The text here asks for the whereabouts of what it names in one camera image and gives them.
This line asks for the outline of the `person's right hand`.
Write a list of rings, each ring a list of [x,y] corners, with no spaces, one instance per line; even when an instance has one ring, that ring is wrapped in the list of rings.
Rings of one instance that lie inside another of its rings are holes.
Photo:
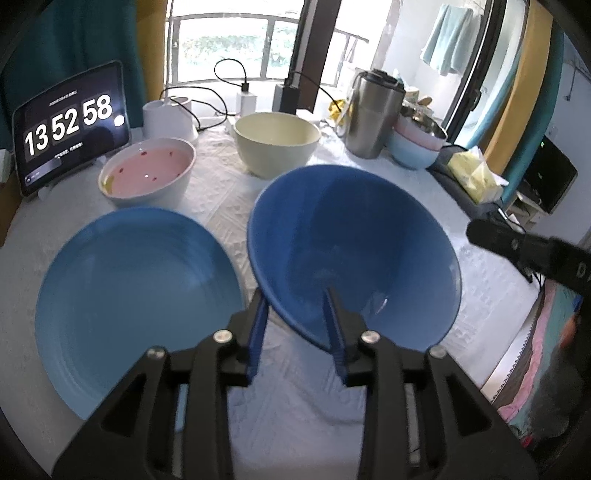
[[[571,318],[565,323],[561,333],[559,347],[567,349],[573,342],[577,329],[577,315],[573,314]]]

